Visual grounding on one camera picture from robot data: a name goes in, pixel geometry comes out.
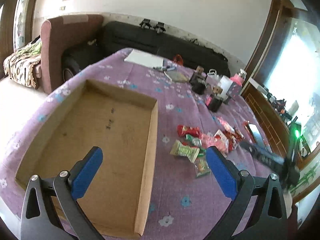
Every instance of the cardboard box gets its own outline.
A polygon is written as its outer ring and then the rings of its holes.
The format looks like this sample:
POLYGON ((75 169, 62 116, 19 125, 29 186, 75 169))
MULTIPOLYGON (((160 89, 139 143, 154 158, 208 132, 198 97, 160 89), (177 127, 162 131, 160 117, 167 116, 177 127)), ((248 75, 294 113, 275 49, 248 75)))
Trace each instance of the cardboard box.
MULTIPOLYGON (((78 203, 100 233, 137 239, 148 216, 157 122, 156 99, 88 80, 48 117, 16 180, 26 189, 33 174, 55 177, 98 146, 103 163, 78 203)), ((63 215, 57 199, 54 204, 63 215)))

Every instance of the floral tablecloth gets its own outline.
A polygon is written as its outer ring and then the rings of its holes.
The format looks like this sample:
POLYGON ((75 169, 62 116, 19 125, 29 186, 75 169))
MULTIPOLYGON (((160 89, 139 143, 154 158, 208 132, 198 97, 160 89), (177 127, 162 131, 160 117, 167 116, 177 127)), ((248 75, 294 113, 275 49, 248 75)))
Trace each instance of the floral tablecloth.
MULTIPOLYGON (((21 131, 17 131, 7 145, 0 160, 0 197, 10 210, 21 216, 24 191, 15 182, 20 160, 30 143, 52 111, 86 79, 96 79, 119 87, 147 94, 158 100, 158 140, 155 174, 149 215, 141 239, 203 239, 218 222, 230 203, 212 174, 196 179, 195 167, 187 158, 169 155, 178 138, 179 124, 200 127, 203 133, 213 135, 222 129, 217 117, 236 126, 250 140, 243 126, 244 121, 257 125, 265 138, 253 112, 242 97, 222 104, 215 114, 208 111, 206 96, 191 91, 188 83, 173 83, 161 73, 141 65, 124 62, 132 49, 122 49, 104 60, 90 65, 74 78, 50 94, 21 131)), ((175 65, 190 77, 193 70, 175 65)), ((251 155, 238 147, 229 153, 239 170, 246 169, 253 176, 267 177, 270 170, 253 160, 251 155)), ((244 229, 254 206, 254 198, 239 224, 236 233, 244 229)))

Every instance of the pile of snacks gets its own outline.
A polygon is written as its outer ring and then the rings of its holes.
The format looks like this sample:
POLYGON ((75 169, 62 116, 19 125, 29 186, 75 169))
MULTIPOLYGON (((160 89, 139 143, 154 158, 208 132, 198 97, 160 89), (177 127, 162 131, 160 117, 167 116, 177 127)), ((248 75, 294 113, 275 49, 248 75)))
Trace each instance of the pile of snacks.
POLYGON ((215 146, 227 157, 227 154, 233 151, 241 140, 243 134, 236 128, 232 128, 225 120, 218 118, 224 128, 224 131, 218 130, 214 136, 209 136, 200 131, 199 127, 188 127, 178 125, 177 132, 185 141, 175 141, 171 155, 187 157, 195 165, 196 176, 203 176, 210 173, 209 165, 205 158, 206 149, 215 146))

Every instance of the wooden door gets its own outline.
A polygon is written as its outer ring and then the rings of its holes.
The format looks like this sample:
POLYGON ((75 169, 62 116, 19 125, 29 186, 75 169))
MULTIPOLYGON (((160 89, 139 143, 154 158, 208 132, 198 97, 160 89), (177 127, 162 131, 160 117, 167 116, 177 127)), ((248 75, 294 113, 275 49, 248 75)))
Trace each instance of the wooden door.
POLYGON ((3 61, 32 39, 33 13, 36 0, 6 0, 0 18, 0 79, 3 61))

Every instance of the wall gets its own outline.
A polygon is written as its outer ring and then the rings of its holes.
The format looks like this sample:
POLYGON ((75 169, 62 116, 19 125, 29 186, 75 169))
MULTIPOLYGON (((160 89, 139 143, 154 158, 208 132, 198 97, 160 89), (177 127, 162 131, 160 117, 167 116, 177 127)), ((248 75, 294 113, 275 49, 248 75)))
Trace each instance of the wall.
POLYGON ((37 0, 34 36, 39 34, 45 18, 61 14, 133 15, 193 33, 246 64, 263 30, 270 3, 271 0, 37 0), (64 5, 65 11, 59 11, 64 5))

